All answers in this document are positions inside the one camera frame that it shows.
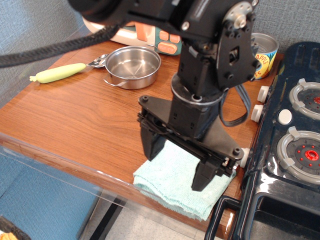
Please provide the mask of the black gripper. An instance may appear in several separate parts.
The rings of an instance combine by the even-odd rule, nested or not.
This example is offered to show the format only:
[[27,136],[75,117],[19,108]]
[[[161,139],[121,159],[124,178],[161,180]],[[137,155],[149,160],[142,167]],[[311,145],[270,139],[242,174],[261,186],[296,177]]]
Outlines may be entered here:
[[224,130],[220,121],[221,95],[213,102],[185,102],[148,95],[139,98],[140,137],[144,155],[152,161],[164,148],[166,140],[200,159],[195,168],[191,189],[203,191],[215,177],[230,178],[244,152]]

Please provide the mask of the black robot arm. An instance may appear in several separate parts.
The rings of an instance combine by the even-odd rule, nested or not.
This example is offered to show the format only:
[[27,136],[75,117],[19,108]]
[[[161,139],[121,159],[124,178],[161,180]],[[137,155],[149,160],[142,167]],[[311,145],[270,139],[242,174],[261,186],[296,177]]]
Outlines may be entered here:
[[172,100],[139,99],[144,154],[153,160],[171,141],[197,157],[194,191],[204,190],[216,176],[230,176],[244,152],[225,127],[240,125],[248,114],[226,121],[223,104],[235,88],[245,109],[251,107],[243,84],[254,80],[260,66],[251,39],[257,1],[72,0],[70,5],[92,23],[143,23],[181,38]]

